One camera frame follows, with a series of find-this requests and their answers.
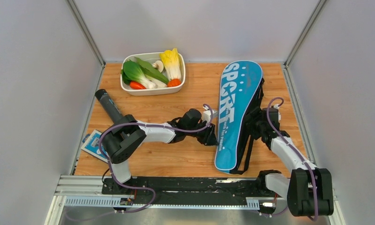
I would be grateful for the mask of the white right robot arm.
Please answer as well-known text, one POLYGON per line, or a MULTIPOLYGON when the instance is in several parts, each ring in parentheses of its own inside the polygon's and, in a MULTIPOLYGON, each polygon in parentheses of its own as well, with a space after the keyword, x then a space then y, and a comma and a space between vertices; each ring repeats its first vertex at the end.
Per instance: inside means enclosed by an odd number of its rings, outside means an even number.
POLYGON ((330 216, 334 212, 332 176, 328 169, 311 163, 293 144, 289 134, 279 129, 279 112, 276 108, 256 107, 244 115, 243 124, 255 140, 261 141, 277 155, 291 176, 278 171, 260 172, 256 190, 262 196, 272 192, 286 199, 295 217, 330 216))

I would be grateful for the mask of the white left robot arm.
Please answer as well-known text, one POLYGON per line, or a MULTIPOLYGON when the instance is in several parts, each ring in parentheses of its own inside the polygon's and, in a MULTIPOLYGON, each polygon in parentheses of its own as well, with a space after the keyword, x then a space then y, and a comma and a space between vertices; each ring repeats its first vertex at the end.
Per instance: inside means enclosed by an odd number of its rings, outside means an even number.
POLYGON ((203 107, 203 113, 192 108, 182 117, 162 124, 145 123, 136 120, 132 115, 126 115, 109 127, 100 136, 98 147, 115 180, 114 188, 120 194, 130 192, 132 175, 128 159, 143 143, 178 143, 190 136, 202 145, 216 146, 218 141, 212 120, 218 113, 208 105, 203 107))

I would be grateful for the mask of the black shuttlecock tube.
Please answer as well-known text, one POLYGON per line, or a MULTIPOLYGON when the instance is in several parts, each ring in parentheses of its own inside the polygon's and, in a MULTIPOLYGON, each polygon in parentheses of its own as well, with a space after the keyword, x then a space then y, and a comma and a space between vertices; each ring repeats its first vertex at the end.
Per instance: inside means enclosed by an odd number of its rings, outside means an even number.
POLYGON ((123 115, 119 111, 117 105, 115 102, 112 100, 110 95, 105 89, 99 89, 95 92, 95 97, 105 110, 105 112, 108 114, 110 119, 112 120, 113 123, 118 122, 121 120, 123 115))

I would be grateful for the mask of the blue racket bag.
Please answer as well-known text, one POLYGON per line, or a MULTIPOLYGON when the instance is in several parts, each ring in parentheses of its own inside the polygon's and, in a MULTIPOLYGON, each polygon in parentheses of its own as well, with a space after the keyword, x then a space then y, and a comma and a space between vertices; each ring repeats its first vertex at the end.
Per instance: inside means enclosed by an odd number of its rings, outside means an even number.
POLYGON ((252 147, 250 129, 244 117, 260 108, 263 98, 263 69, 253 61, 239 60, 225 67, 220 78, 215 167, 227 174, 243 174, 249 162, 239 170, 246 146, 252 147))

